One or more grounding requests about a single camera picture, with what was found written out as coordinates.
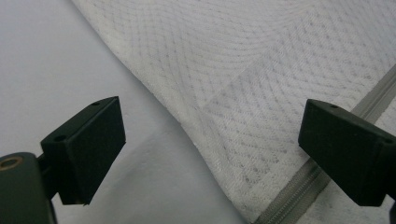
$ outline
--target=white surface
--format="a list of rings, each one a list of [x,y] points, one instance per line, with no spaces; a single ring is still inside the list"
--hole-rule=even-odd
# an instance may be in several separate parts
[[[74,0],[256,218],[307,160],[307,98],[351,109],[396,63],[389,0]]]
[[[71,2],[3,0],[0,21],[0,157],[38,156],[80,109],[120,97],[127,144],[91,205],[55,197],[60,224],[244,223],[179,124]]]

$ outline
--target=textured fabric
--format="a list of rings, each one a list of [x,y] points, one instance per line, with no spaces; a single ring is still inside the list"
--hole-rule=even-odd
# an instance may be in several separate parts
[[[392,101],[375,125],[396,136],[395,120],[396,99]],[[360,207],[353,203],[334,182],[331,182],[298,223],[388,224],[389,210],[393,203],[394,200],[387,196],[381,207]]]
[[[396,63],[391,0],[74,0],[253,222],[307,160],[307,98],[353,108]]]

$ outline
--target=black clamp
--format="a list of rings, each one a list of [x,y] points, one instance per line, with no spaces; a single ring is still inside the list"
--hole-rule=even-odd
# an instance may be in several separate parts
[[[0,158],[1,223],[56,223],[50,199],[89,204],[125,144],[119,97],[88,105],[41,141]]]
[[[396,199],[396,137],[337,105],[308,100],[300,147],[361,206]]]

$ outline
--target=screw hole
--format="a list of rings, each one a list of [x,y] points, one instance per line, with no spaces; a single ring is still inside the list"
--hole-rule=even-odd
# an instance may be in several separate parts
[[[11,157],[0,161],[0,171],[12,169],[23,161],[22,157]]]
[[[61,142],[61,141],[63,141],[64,139],[66,139],[66,135],[59,135],[59,136],[55,137],[53,140],[54,140],[55,142]]]

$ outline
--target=white mesh fabric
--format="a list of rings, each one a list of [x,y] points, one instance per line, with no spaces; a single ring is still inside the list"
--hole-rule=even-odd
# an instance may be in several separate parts
[[[74,0],[253,222],[307,160],[307,98],[351,109],[396,63],[396,3]]]
[[[396,136],[396,99],[393,99],[375,125]]]

